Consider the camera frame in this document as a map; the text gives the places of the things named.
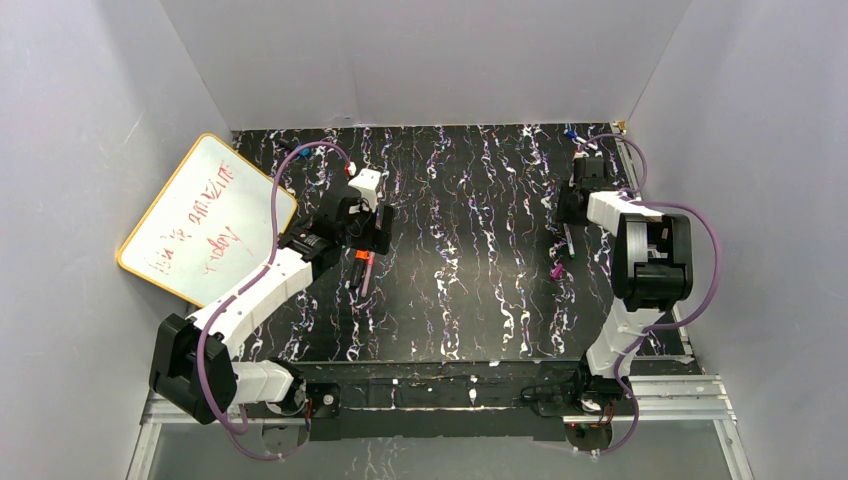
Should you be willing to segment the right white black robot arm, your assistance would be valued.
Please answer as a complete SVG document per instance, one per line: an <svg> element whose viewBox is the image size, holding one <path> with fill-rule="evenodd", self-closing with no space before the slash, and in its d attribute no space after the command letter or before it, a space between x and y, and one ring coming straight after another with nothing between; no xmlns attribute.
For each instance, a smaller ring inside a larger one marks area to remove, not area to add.
<svg viewBox="0 0 848 480"><path fill-rule="evenodd" d="M597 225L615 239L614 301L572 378L575 405L595 412L623 398L648 328L689 297L691 222L685 215L634 204L612 189L602 158L582 154L574 156L572 177L561 185L556 218L567 225Z"/></svg>

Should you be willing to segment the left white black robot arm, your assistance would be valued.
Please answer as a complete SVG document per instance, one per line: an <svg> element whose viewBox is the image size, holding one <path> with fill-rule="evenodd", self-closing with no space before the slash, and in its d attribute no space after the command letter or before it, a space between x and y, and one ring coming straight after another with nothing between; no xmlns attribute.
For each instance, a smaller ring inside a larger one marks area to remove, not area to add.
<svg viewBox="0 0 848 480"><path fill-rule="evenodd" d="M211 304L160 324L150 389L198 423L223 421L234 405L275 403L298 414L307 402L302 374L282 360L234 361L238 348L287 300L334 268L347 249L388 254L394 206L371 205L345 188L279 234L273 254Z"/></svg>

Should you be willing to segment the pink marker pen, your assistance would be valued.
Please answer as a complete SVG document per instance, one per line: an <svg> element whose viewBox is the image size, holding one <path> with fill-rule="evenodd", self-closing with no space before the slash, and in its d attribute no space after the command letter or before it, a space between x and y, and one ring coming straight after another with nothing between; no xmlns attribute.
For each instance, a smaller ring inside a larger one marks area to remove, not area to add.
<svg viewBox="0 0 848 480"><path fill-rule="evenodd" d="M374 257L375 257L375 253L370 252L367 263L366 263L362 284L361 284L361 287L360 287L360 294L362 296L366 295L367 291L368 291L368 287L369 287L369 283L370 283L370 279L371 279L371 275L372 275L372 270L373 270Z"/></svg>

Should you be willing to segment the orange black marker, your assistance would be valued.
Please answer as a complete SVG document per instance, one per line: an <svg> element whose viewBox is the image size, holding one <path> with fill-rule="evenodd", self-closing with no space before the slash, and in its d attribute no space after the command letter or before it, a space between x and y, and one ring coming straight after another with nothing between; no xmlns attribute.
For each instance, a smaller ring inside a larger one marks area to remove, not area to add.
<svg viewBox="0 0 848 480"><path fill-rule="evenodd" d="M349 271L349 277L347 281L347 288L350 290L356 290L362 284L364 279L365 270L367 267L367 260L361 258L355 258L351 269Z"/></svg>

